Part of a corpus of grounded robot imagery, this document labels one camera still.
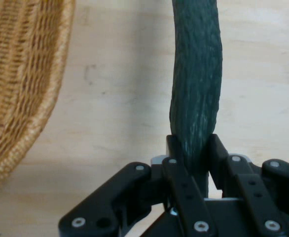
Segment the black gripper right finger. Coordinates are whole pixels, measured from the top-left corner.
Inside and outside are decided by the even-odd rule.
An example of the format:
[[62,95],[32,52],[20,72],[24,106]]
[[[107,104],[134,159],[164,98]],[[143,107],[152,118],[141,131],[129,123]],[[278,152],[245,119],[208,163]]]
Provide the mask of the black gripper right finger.
[[219,137],[207,144],[209,172],[222,198],[208,203],[220,237],[289,237],[289,163],[261,167],[229,154]]

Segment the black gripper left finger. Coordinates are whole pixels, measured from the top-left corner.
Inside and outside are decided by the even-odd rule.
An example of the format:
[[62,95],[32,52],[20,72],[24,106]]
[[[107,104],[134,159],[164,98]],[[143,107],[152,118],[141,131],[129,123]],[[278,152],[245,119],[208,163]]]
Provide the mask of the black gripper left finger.
[[218,230],[206,206],[208,174],[196,181],[184,165],[178,138],[169,135],[167,156],[147,165],[132,162],[63,216],[62,237],[123,237],[154,205],[164,212],[149,227],[149,237],[216,237]]

